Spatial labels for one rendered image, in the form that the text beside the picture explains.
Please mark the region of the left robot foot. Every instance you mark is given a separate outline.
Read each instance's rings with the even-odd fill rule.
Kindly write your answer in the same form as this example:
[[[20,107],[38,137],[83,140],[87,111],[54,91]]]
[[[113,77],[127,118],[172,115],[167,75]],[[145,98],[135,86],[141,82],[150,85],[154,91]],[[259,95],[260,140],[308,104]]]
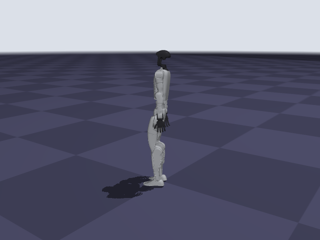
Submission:
[[[155,179],[152,179],[150,181],[146,181],[143,183],[144,186],[164,186],[164,181],[162,179],[159,179],[159,181],[155,181]]]

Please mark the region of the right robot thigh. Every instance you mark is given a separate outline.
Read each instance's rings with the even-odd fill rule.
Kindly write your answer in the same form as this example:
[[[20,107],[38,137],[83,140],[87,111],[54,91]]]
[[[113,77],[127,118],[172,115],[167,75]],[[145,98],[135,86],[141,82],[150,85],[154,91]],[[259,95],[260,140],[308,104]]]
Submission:
[[[164,121],[165,121],[165,119],[163,120],[163,122]],[[165,144],[160,141],[161,135],[162,135],[162,128],[161,128],[161,132],[160,132],[160,128],[158,128],[158,138],[157,138],[157,141],[156,141],[156,145],[160,146],[162,148],[162,151],[164,151],[165,150]]]

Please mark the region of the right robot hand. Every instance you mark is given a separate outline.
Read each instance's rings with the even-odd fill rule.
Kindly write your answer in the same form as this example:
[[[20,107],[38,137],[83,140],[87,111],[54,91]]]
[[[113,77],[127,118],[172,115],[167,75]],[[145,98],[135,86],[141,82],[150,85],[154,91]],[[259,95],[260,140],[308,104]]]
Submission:
[[[166,116],[165,116],[165,120],[164,120],[164,126],[166,127],[168,127],[168,125],[170,126],[170,124],[169,124],[169,121],[168,121],[168,116],[167,116],[167,114],[168,114],[168,112],[166,113]],[[167,124],[168,123],[168,124]]]

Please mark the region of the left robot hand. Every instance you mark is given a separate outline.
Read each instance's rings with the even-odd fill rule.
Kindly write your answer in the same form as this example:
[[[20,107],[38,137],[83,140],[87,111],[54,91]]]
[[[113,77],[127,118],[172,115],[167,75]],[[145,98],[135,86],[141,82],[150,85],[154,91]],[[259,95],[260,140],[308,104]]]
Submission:
[[[165,129],[165,123],[163,122],[163,119],[164,119],[164,116],[162,114],[162,118],[158,118],[158,114],[156,115],[157,116],[157,122],[156,122],[156,125],[154,126],[154,129],[156,129],[156,126],[157,126],[157,132],[160,132],[161,133],[161,130],[162,132],[166,131]],[[164,131],[163,131],[164,129]]]

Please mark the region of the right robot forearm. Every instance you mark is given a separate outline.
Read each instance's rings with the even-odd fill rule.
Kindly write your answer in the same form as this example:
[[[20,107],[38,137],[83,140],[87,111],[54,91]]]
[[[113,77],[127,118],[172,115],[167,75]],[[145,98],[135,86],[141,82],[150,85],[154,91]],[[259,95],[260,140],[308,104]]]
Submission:
[[[167,113],[167,108],[168,108],[168,99],[167,100],[163,100],[163,103],[165,104],[165,108],[166,108],[166,113]]]

